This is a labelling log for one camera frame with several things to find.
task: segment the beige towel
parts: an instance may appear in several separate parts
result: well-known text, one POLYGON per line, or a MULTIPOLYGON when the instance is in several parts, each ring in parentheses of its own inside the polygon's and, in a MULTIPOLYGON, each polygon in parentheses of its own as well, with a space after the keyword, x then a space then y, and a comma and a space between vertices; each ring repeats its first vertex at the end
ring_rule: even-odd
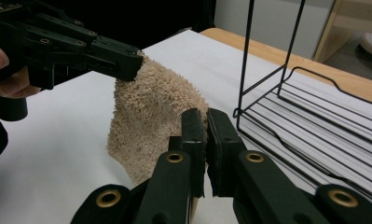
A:
POLYGON ((116 107, 107 149, 133 184, 151 177, 169 137, 181 136, 181 115, 197 108, 207 126, 208 104, 180 75, 145 56, 135 81, 116 81, 116 107))

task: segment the human hand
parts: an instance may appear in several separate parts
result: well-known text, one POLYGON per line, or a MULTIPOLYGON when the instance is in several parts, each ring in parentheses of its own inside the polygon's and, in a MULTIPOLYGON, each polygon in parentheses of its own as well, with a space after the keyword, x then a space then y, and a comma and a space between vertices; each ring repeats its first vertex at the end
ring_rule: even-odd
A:
MULTIPOLYGON (((0 69, 9 65, 9 59, 0 49, 0 69)), ((29 83, 28 68, 24 66, 20 71, 0 81, 0 96, 18 99, 35 95, 40 88, 31 86, 29 83)))

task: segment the brown cloth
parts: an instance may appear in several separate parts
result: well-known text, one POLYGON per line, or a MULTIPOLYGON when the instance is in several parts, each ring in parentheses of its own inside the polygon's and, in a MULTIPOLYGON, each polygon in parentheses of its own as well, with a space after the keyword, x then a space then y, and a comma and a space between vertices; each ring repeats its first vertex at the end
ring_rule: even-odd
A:
POLYGON ((116 81, 107 150, 133 184, 151 177, 169 137, 181 136, 181 115, 197 108, 207 127, 208 104, 185 78, 145 56, 133 82, 116 81))

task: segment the black metal rack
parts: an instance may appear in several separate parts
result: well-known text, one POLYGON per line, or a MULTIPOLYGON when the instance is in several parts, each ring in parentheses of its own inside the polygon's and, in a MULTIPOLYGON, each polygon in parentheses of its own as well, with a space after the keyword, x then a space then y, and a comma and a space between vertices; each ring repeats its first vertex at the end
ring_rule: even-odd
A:
POLYGON ((246 65, 255 7, 255 1, 250 1, 239 101, 233 114, 236 129, 311 188, 337 183, 372 202, 372 113, 354 109, 354 105, 372 108, 372 102, 343 91, 331 78, 307 68, 287 71, 304 6, 301 0, 284 64, 248 87, 245 80, 251 74, 246 75, 246 65), (306 86, 297 71, 325 78, 336 88, 324 93, 306 86), (259 87, 278 76, 278 83, 250 100, 259 87))

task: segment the wire rack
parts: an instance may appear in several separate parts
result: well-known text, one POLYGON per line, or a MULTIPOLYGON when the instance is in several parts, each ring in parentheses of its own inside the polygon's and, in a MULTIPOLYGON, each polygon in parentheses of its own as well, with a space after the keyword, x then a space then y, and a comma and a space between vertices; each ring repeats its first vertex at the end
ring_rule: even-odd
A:
POLYGON ((286 71, 305 0, 299 4, 284 64, 249 87, 245 79, 254 5, 250 1, 239 101, 233 115, 238 132, 310 187, 342 184, 372 202, 372 102, 307 68, 286 71), (327 91, 305 85, 297 72, 324 78, 332 85, 327 91), (277 76, 280 81, 248 101, 248 95, 277 76))

